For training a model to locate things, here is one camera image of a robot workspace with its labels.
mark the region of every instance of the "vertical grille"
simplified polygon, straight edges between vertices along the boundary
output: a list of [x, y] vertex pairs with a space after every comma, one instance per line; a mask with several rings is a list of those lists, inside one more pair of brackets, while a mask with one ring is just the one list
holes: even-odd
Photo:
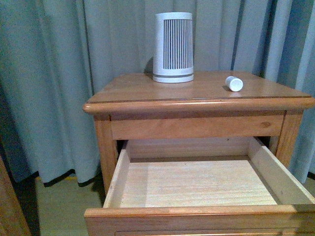
[[163, 68], [192, 66], [192, 20], [164, 20]]

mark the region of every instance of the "wooden nightstand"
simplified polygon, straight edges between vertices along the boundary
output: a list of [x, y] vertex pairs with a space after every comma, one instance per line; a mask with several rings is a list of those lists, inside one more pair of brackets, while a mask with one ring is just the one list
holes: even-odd
[[[240, 92], [224, 85], [231, 75]], [[313, 105], [246, 72], [115, 78], [84, 105], [107, 192], [104, 208], [85, 213], [89, 235], [314, 235], [315, 199], [285, 168]], [[271, 137], [277, 158], [256, 136]], [[118, 164], [117, 140], [128, 140]]]

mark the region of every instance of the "space heater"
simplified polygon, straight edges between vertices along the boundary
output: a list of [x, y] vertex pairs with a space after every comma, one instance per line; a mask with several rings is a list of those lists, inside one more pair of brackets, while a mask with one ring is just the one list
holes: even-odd
[[156, 52], [153, 80], [182, 83], [193, 80], [192, 14], [156, 14]]

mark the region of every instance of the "tabletop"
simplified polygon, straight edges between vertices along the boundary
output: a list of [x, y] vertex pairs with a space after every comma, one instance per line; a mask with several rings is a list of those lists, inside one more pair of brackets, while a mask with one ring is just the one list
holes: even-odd
[[[244, 87], [232, 92], [228, 76]], [[165, 84], [151, 74], [124, 74], [115, 78], [84, 105], [89, 114], [217, 110], [294, 110], [315, 105], [315, 99], [298, 90], [240, 71], [200, 71], [186, 83]]]

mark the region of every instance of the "gray curtain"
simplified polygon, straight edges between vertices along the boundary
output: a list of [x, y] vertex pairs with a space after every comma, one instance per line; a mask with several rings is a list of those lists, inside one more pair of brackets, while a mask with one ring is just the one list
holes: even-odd
[[[157, 13], [193, 14], [196, 71], [248, 71], [314, 95], [313, 4], [0, 0], [1, 86], [8, 120], [14, 121], [2, 124], [1, 141], [15, 178], [39, 171], [48, 182], [74, 169], [85, 182], [96, 174], [93, 119], [82, 105], [115, 76], [150, 69]], [[291, 163], [300, 181], [315, 151], [314, 124], [308, 110]], [[7, 137], [20, 145], [10, 145]]]

